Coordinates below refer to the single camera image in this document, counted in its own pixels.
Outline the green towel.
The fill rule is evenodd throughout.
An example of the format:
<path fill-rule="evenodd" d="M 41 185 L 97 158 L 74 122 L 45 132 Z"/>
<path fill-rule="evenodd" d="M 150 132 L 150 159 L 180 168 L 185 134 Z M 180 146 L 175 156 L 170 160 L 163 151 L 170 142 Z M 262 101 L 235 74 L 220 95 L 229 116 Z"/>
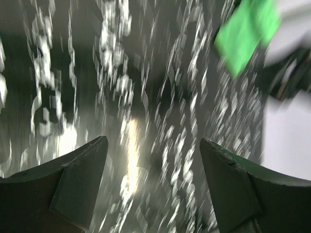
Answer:
<path fill-rule="evenodd" d="M 268 46 L 280 23 L 275 0 L 239 3 L 214 40 L 214 47 L 233 79 L 245 70 L 258 44 Z"/>

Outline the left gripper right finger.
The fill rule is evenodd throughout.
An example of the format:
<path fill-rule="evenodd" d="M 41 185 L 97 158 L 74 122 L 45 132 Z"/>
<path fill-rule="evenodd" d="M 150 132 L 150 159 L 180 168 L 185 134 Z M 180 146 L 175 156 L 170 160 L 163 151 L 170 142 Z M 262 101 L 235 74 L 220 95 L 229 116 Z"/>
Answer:
<path fill-rule="evenodd" d="M 309 233 L 311 183 L 201 139 L 200 153 L 221 233 Z"/>

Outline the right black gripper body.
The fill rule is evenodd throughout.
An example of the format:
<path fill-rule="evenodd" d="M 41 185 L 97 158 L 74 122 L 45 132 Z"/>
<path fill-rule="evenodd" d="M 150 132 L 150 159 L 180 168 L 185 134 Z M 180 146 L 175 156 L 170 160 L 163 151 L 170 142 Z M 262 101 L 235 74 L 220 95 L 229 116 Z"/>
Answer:
<path fill-rule="evenodd" d="M 263 91 L 277 100 L 291 99 L 299 91 L 311 92 L 311 50 L 298 48 L 263 70 Z"/>

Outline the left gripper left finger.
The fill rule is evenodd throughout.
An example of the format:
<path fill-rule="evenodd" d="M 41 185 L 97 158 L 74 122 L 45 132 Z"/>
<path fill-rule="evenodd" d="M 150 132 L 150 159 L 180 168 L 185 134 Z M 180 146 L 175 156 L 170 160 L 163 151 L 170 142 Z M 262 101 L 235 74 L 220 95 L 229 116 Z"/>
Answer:
<path fill-rule="evenodd" d="M 0 180 L 2 233 L 89 230 L 108 151 L 105 136 Z"/>

